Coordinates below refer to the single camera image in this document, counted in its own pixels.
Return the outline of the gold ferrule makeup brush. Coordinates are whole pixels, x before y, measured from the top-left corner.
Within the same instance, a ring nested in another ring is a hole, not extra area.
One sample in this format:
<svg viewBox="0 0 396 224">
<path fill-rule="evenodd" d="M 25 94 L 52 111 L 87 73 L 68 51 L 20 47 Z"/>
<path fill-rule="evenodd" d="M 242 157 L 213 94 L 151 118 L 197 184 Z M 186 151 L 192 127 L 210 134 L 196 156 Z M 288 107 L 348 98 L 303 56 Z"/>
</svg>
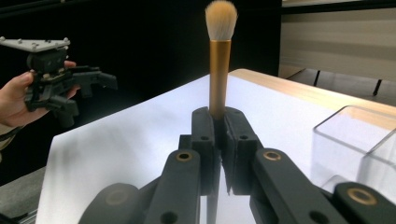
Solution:
<svg viewBox="0 0 396 224">
<path fill-rule="evenodd" d="M 214 121 L 215 139 L 221 145 L 232 38 L 237 10 L 228 0 L 213 0 L 205 9 L 209 36 L 209 113 Z"/>
</svg>

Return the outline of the black curtain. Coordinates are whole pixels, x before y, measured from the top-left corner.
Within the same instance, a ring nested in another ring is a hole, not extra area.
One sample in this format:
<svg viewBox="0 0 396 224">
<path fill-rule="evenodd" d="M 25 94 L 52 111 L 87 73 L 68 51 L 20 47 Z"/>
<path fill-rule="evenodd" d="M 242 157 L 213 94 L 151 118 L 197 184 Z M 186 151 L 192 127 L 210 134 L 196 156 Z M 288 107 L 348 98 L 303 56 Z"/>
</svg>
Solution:
<svg viewBox="0 0 396 224">
<path fill-rule="evenodd" d="M 212 0 L 66 0 L 44 8 L 0 9 L 0 36 L 71 40 L 69 57 L 114 75 L 118 89 L 92 86 L 75 98 L 79 116 L 62 128 L 49 113 L 3 150 L 0 186 L 44 167 L 64 133 L 208 74 L 205 7 Z M 277 76 L 282 0 L 230 0 L 238 11 L 230 70 Z M 0 46 L 0 86 L 26 70 L 26 52 Z"/>
</svg>

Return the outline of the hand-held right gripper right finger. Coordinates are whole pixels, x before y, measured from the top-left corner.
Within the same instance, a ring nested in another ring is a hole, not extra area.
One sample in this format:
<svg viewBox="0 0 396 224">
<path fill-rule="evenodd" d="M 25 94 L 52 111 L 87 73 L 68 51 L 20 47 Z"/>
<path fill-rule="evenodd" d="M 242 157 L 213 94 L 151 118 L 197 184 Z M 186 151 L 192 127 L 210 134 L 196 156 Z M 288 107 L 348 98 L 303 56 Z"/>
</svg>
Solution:
<svg viewBox="0 0 396 224">
<path fill-rule="evenodd" d="M 252 163 L 262 143 L 242 111 L 227 107 L 224 122 L 226 141 L 221 157 L 227 191 L 249 195 L 254 178 Z"/>
</svg>

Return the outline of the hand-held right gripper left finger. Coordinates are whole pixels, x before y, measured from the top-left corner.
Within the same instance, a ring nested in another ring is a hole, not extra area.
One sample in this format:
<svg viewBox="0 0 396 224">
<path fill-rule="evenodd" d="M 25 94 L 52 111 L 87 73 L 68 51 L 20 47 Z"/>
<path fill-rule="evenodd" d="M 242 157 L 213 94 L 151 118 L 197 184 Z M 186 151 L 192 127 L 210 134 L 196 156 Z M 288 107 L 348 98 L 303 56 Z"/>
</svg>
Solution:
<svg viewBox="0 0 396 224">
<path fill-rule="evenodd" d="M 179 149 L 195 150 L 201 161 L 201 194 L 212 196 L 219 191 L 220 154 L 216 148 L 215 125 L 207 107 L 191 114 L 191 133 L 179 137 Z"/>
</svg>

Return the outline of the metal floor rail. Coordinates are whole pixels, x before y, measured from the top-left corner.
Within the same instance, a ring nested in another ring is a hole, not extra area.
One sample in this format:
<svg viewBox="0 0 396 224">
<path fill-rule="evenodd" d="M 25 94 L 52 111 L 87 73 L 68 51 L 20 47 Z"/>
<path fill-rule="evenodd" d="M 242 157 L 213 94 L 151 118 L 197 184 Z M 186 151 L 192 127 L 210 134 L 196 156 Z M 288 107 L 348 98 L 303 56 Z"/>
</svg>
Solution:
<svg viewBox="0 0 396 224">
<path fill-rule="evenodd" d="M 0 224 L 35 224 L 36 216 L 37 210 L 16 217 L 9 217 L 0 213 Z"/>
</svg>

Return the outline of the clear acrylic organizer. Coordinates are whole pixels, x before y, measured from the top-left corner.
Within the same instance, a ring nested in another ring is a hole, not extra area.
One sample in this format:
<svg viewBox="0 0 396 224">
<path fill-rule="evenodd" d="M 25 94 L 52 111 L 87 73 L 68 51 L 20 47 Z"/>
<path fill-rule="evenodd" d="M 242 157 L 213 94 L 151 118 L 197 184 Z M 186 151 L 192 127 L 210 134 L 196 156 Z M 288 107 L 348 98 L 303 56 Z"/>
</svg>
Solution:
<svg viewBox="0 0 396 224">
<path fill-rule="evenodd" d="M 396 204 L 396 116 L 348 105 L 313 128 L 311 181 L 361 183 Z"/>
</svg>

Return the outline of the wooden table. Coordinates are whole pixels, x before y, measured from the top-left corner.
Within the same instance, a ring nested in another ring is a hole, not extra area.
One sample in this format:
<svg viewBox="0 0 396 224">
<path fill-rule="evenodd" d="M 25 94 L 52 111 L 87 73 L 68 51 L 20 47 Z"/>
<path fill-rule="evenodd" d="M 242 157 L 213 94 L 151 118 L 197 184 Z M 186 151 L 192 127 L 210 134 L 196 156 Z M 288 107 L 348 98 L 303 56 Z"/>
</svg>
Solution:
<svg viewBox="0 0 396 224">
<path fill-rule="evenodd" d="M 236 69 L 230 75 L 332 110 L 338 110 L 346 105 L 355 105 L 373 110 L 382 114 L 383 118 L 376 118 L 374 115 L 370 116 L 367 112 L 362 115 L 355 115 L 355 117 L 382 128 L 396 129 L 396 121 L 391 120 L 392 118 L 396 119 L 396 107 L 392 105 L 380 104 L 334 91 L 327 91 L 248 69 Z"/>
</svg>

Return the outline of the black horizontal bar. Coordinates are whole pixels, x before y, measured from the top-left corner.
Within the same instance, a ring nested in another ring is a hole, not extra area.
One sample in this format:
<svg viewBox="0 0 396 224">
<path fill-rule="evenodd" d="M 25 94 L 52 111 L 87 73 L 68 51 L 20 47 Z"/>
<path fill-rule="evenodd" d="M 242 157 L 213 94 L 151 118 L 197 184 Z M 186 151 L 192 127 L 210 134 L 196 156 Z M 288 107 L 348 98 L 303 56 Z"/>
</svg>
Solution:
<svg viewBox="0 0 396 224">
<path fill-rule="evenodd" d="M 290 15 L 382 8 L 396 8 L 396 0 L 313 0 L 308 2 L 304 2 L 303 0 L 292 2 L 291 0 L 287 0 L 282 3 L 281 14 Z"/>
</svg>

